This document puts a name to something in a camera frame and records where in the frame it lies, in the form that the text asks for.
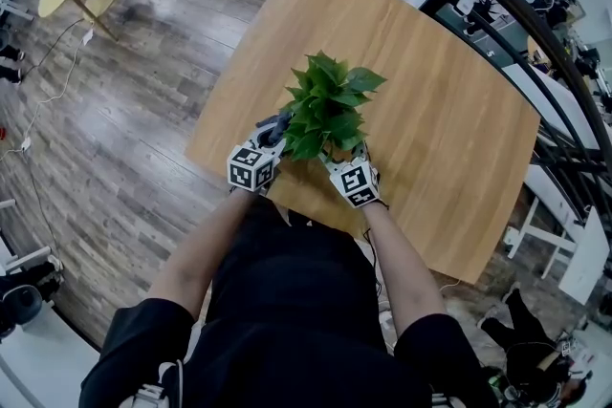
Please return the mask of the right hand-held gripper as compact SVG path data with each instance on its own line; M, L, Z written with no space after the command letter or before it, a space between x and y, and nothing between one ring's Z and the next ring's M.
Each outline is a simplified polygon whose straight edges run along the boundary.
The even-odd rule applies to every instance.
M318 157L329 172L334 188L353 208L360 208L381 198L379 172L370 161L364 140L352 149L351 161L334 161L332 153L325 148L319 151Z

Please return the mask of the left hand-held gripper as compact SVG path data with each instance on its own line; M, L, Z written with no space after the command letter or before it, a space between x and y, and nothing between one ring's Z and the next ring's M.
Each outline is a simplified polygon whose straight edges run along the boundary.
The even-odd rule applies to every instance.
M249 139L233 148L227 159L227 177L232 186L255 192L273 183L286 146L286 141L280 140L277 125L276 118L257 122Z

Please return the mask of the dark blue cloth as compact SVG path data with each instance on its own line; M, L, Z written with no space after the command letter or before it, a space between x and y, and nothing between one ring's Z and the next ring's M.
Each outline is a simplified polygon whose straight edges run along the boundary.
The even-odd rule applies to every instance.
M266 147L277 145L283 139L292 117L291 111L281 111L277 115L257 122L256 128L263 129L263 133L258 137L259 143Z

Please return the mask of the green potted plant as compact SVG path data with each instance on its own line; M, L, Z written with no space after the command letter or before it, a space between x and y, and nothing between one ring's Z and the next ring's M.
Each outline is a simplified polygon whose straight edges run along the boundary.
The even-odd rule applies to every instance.
M386 82L368 68L351 68L323 51L306 58L305 71L293 70L297 85L287 89L293 99L280 111L289 118L283 138L294 161L314 159L322 151L348 152L361 143L366 134L359 108Z

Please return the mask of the person's right forearm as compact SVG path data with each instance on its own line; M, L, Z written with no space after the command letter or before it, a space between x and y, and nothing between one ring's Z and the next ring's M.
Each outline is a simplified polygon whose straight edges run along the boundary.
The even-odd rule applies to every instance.
M379 202L361 210L370 228L397 336L423 317L446 313L433 275L389 210Z

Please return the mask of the person's left forearm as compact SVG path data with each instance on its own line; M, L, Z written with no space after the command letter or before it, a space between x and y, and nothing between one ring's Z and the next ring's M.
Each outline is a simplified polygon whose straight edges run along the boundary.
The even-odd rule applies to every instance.
M211 281L257 195L229 194L169 256L146 297L182 306L198 318Z

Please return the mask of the person's black shirt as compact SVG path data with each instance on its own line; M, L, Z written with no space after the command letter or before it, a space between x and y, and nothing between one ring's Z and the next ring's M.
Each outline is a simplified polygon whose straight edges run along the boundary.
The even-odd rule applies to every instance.
M240 225L197 340L193 324L167 299L118 310L79 408L119 408L145 384L183 408L432 408L436 394L498 408L454 318L417 320L389 352L356 242L287 225L266 199Z

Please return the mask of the white desk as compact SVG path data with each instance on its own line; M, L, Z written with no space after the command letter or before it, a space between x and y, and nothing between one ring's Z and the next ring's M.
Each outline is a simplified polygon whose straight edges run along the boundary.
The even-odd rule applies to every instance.
M552 246L553 253L541 277L546 278L555 264L564 265L558 288L580 304L586 304L603 275L610 252L599 212L589 205L587 217L581 221L554 179L537 165L528 167L524 183L534 193L534 200L521 227L506 228L503 243L510 248L508 257L514 258L526 237ZM559 235L533 224L540 205L560 224Z

